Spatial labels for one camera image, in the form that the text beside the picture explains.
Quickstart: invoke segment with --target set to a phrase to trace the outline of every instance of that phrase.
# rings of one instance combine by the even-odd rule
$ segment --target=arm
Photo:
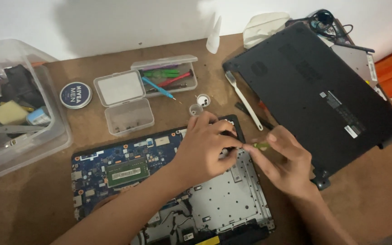
[[[273,185],[288,195],[315,245],[357,245],[324,203],[317,187],[309,181],[311,154],[282,126],[267,135],[267,142],[288,159],[287,163],[272,163],[250,145],[244,145],[243,148]]]
[[[129,244],[167,201],[223,174],[236,162],[237,150],[218,159],[222,148],[242,147],[233,137],[219,135],[226,130],[236,135],[232,124],[219,122],[213,114],[192,117],[172,162],[88,215],[52,244]]]

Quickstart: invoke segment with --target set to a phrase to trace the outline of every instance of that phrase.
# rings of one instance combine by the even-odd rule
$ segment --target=white brush
[[[249,103],[247,102],[246,98],[243,96],[241,91],[237,88],[237,80],[235,79],[234,75],[232,75],[232,73],[230,71],[227,71],[225,73],[225,77],[229,81],[229,83],[234,87],[235,92],[237,93],[237,95],[241,99],[241,101],[243,102],[246,109],[249,111],[249,114],[252,117],[255,124],[257,125],[257,128],[259,129],[259,131],[262,131],[263,126],[261,125],[260,121],[258,120],[257,115],[253,112],[253,109],[249,105]]]

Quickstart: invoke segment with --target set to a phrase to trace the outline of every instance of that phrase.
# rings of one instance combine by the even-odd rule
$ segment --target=desk surface
[[[116,138],[108,133],[105,108],[95,91],[88,106],[67,109],[73,145],[0,177],[0,244],[49,244],[75,225],[70,179],[72,153],[186,125],[188,107],[201,93],[212,96],[207,110],[218,116],[238,116],[248,141],[267,134],[267,130],[259,132],[250,117],[234,107],[239,99],[221,68],[223,61],[243,51],[242,36],[221,37],[217,54],[209,53],[205,43],[206,40],[198,40],[46,64],[59,91],[73,80],[93,88],[93,79],[129,70],[135,61],[192,54],[199,59],[193,64],[199,85],[194,91],[175,94],[182,104],[165,97],[150,98],[155,125],[126,137]],[[244,81],[237,83],[256,113],[264,116],[250,88]],[[270,158],[276,160],[280,156],[270,153]],[[332,186],[322,192],[323,197],[356,240],[365,243],[392,234],[392,145],[384,150],[373,148],[336,173],[331,182]],[[303,223],[288,199],[264,175],[260,183],[277,226],[264,244],[307,243]]]

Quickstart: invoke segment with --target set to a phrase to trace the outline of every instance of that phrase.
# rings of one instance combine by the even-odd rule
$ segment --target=person's right hand
[[[275,127],[267,134],[267,142],[288,161],[272,163],[259,149],[243,145],[253,161],[279,190],[295,197],[303,197],[317,187],[309,180],[311,153],[305,150],[296,138],[283,126]]]

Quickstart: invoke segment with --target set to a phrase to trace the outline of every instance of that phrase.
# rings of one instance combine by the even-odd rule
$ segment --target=clear plastic container
[[[188,77],[179,79],[178,81],[171,83],[171,85],[175,85],[175,86],[186,84],[186,87],[176,88],[176,89],[165,88],[169,93],[176,93],[176,92],[194,90],[197,87],[196,74],[195,74],[195,70],[193,69],[193,64],[192,64],[192,62],[196,62],[196,61],[197,61],[197,57],[190,55],[190,54],[186,54],[186,55],[179,55],[179,56],[161,58],[161,59],[156,59],[156,60],[134,62],[131,65],[131,70],[137,70],[137,71],[144,70],[145,71],[145,70],[161,69],[162,67],[165,67],[165,66],[176,66],[176,67],[171,67],[171,68],[167,68],[167,69],[179,70],[180,75],[188,72],[190,69],[193,70],[193,76],[188,76]],[[149,79],[153,83],[159,84],[161,82],[166,81],[169,78],[149,77]],[[147,91],[146,98],[163,95],[160,92],[149,92],[149,90],[152,88],[153,87],[150,85],[145,85],[145,90]]]
[[[105,110],[108,131],[123,136],[154,125],[149,101],[140,73],[124,71],[93,80],[101,104]]]
[[[44,66],[31,63],[57,61],[50,55],[14,39],[0,41],[0,68],[21,64],[32,74],[52,118],[43,130],[8,148],[0,150],[0,176],[24,167],[72,144],[72,135],[62,105],[58,103],[51,77]]]

